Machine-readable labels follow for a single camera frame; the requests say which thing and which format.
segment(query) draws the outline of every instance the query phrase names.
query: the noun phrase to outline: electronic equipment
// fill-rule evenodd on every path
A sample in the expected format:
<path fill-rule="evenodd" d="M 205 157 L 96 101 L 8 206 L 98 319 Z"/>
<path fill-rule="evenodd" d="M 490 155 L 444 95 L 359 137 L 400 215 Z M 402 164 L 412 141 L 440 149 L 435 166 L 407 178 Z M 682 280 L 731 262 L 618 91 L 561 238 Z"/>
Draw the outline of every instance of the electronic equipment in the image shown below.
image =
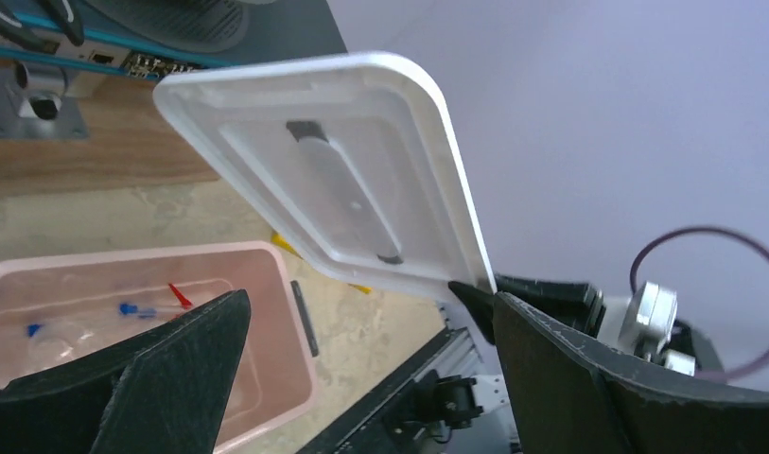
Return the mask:
<path fill-rule="evenodd" d="M 160 79 L 168 74 L 344 51 L 325 0 L 78 0 L 85 41 L 70 43 L 36 0 L 0 0 L 45 43 L 25 50 L 0 33 L 0 57 Z"/>

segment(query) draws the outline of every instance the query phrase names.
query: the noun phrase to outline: white wall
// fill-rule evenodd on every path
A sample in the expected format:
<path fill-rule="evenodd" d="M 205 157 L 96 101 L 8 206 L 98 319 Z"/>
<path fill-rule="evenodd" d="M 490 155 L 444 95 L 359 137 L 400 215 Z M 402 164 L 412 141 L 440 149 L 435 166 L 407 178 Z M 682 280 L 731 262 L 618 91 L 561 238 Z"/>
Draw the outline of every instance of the white wall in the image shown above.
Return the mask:
<path fill-rule="evenodd" d="M 628 294 L 638 250 L 693 223 L 769 245 L 769 0 L 330 0 L 351 50 L 443 88 L 496 271 Z M 769 344 L 769 269 L 681 239 L 642 276 L 727 365 Z M 769 370 L 738 382 L 769 390 Z"/>

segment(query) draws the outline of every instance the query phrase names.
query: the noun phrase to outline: pink container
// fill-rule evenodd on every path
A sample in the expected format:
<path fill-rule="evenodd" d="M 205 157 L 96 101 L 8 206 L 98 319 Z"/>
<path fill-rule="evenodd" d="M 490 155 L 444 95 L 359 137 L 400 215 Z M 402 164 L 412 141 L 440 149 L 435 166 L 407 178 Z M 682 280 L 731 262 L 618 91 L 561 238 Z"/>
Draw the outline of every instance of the pink container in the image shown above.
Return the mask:
<path fill-rule="evenodd" d="M 252 317 L 215 452 L 309 410 L 314 360 L 281 254 L 261 241 L 0 263 L 0 389 L 12 379 L 92 353 L 164 323 L 121 317 L 120 303 L 195 305 L 245 288 Z M 27 327 L 42 328 L 29 337 Z"/>

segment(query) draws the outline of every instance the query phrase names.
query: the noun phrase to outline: wooden board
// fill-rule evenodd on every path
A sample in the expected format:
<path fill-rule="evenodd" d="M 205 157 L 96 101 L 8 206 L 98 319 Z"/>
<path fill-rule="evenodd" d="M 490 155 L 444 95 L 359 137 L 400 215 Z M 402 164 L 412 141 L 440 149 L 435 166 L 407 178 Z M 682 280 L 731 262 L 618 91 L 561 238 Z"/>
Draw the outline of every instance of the wooden board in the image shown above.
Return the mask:
<path fill-rule="evenodd" d="M 216 180 L 158 114 L 152 89 L 107 77 L 92 97 L 79 99 L 88 140 L 0 140 L 0 197 Z"/>

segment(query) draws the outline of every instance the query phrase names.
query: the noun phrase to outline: marble surface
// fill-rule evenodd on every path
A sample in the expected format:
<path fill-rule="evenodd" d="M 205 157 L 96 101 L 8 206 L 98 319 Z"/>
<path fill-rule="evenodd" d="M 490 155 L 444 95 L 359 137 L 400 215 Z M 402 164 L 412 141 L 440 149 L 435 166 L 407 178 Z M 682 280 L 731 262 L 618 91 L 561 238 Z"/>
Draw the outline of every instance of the marble surface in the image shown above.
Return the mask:
<path fill-rule="evenodd" d="M 225 182 L 0 199 L 0 261 L 203 243 L 269 240 L 271 228 Z M 432 301 L 365 295 L 284 253 L 303 288 L 321 353 L 316 407 L 237 449 L 293 453 L 439 332 Z"/>

